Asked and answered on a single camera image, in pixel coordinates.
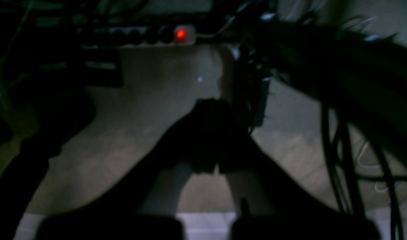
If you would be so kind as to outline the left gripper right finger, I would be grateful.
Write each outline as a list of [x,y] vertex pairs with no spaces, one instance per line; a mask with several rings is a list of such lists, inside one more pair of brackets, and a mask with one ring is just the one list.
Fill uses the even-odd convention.
[[317,200],[266,155],[217,100],[223,151],[217,160],[239,208],[233,240],[379,240],[373,222]]

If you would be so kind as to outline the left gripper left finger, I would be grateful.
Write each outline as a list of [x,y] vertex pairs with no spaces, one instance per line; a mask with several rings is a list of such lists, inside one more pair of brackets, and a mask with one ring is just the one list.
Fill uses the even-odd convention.
[[125,176],[79,209],[44,220],[38,240],[182,240],[176,219],[184,185],[213,170],[220,100],[198,100]]

